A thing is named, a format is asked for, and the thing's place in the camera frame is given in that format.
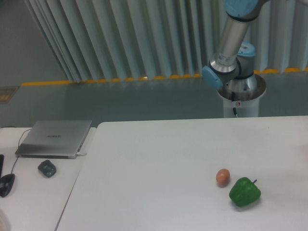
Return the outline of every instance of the brown egg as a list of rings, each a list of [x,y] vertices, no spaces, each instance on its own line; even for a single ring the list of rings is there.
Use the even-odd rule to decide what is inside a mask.
[[[219,186],[226,186],[230,180],[230,172],[227,169],[221,169],[216,175],[216,181]]]

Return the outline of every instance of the robotic arm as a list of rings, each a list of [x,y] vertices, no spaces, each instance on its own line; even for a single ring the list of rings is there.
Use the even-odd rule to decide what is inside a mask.
[[[236,77],[243,78],[244,75],[253,74],[254,47],[241,44],[250,22],[258,17],[267,1],[269,0],[224,0],[228,19],[217,52],[202,70],[202,76],[212,88],[219,89]],[[238,52],[245,53],[244,59],[250,57],[251,60],[240,60]],[[251,67],[243,70],[242,67],[246,64]]]
[[[224,117],[258,117],[266,83],[254,74],[255,48],[242,42],[249,23],[269,0],[224,0],[228,19],[217,52],[202,69],[202,77],[223,99]],[[308,0],[297,0],[308,6]]]

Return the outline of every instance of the black computer mouse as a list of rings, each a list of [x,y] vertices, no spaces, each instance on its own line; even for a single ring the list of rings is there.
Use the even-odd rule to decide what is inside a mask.
[[[14,184],[15,174],[8,174],[0,178],[0,196],[7,196]]]

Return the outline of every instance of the yellow floor stripe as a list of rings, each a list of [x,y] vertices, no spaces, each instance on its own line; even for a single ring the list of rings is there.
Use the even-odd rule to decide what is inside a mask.
[[[285,69],[284,72],[301,72],[300,69],[298,68],[287,68]],[[270,74],[270,73],[279,73],[278,70],[276,69],[267,69],[263,71],[254,71],[255,74]],[[201,77],[200,74],[194,74],[193,76],[191,75],[171,75],[169,79],[177,79],[177,78],[191,78],[191,77]],[[161,79],[167,79],[164,76],[156,76],[153,78],[153,80],[161,80]],[[138,81],[145,81],[148,80],[147,77],[140,77],[138,78]],[[135,81],[133,77],[128,77],[124,81]],[[91,79],[87,81],[82,81],[80,83],[106,83],[108,82],[106,79],[99,79],[97,81]],[[113,78],[109,82],[121,82],[119,78]],[[39,85],[59,85],[59,84],[76,84],[75,82],[71,83],[70,81],[48,81],[48,82],[29,82],[29,83],[23,83],[21,86],[39,86]]]
[[[49,81],[49,82],[32,82],[23,83],[21,86],[37,86],[37,85],[57,85],[57,84],[70,84],[70,81]]]

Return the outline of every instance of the laptop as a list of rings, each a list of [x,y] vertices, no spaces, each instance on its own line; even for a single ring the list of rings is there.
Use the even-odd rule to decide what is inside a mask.
[[[15,154],[21,157],[75,159],[89,132],[91,122],[37,121]]]

